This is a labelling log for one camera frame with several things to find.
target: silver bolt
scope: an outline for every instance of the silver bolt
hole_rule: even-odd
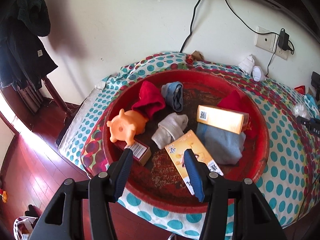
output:
[[[108,176],[108,173],[106,171],[102,171],[98,175],[99,178],[105,178],[106,176]]]
[[[216,172],[210,172],[210,173],[209,173],[209,177],[212,178],[212,179],[215,179],[215,178],[218,177],[218,173],[216,173]]]
[[[66,179],[64,185],[70,185],[73,182],[73,179]]]
[[[252,179],[245,178],[244,179],[244,183],[247,184],[247,185],[250,185],[250,184],[252,184]]]

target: red wood floor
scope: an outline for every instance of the red wood floor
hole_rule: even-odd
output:
[[[83,171],[70,165],[56,152],[54,141],[63,127],[63,120],[64,114],[57,106],[43,107],[33,132],[23,128],[9,147],[2,172],[8,201],[6,204],[0,203],[0,218],[10,232],[14,220],[23,216],[29,204],[43,211],[66,178],[75,181],[88,179]],[[171,234],[118,203],[112,203],[110,208],[119,240],[166,240]],[[85,239],[91,239],[87,200],[84,201],[83,213]]]

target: small cardboard box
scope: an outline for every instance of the small cardboard box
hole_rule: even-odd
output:
[[[240,134],[249,122],[249,114],[216,106],[198,106],[197,122]]]
[[[185,150],[191,149],[198,161],[205,163],[210,171],[215,171],[221,176],[223,176],[223,173],[218,167],[218,165],[212,159],[211,155],[208,153],[203,144],[200,142],[199,138],[195,135],[195,133],[192,130],[189,130],[178,140],[165,146],[165,149],[192,195],[194,195],[195,193],[190,184],[190,179],[186,167],[184,165]]]
[[[115,145],[120,149],[123,150],[129,148],[133,152],[133,158],[137,160],[142,166],[144,166],[149,158],[151,157],[151,150],[150,147],[143,142],[135,140],[135,143],[131,146],[128,146],[124,141],[116,141]]]

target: blue cloth on bed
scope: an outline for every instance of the blue cloth on bed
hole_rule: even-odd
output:
[[[182,88],[183,85],[178,81],[167,83],[161,88],[161,94],[165,103],[176,112],[181,112],[183,108]]]
[[[245,134],[198,123],[196,134],[218,164],[236,164],[242,157]]]

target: wall outlet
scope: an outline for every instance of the wall outlet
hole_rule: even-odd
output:
[[[268,33],[270,31],[258,26],[257,32]],[[264,49],[266,51],[273,53],[275,41],[276,41],[276,35],[274,33],[266,34],[266,35],[257,34],[255,45],[261,49]]]
[[[276,48],[276,55],[277,56],[283,58],[284,60],[287,60],[288,53],[289,53],[289,50],[284,51],[283,49],[279,48],[279,46],[277,45],[277,48]]]

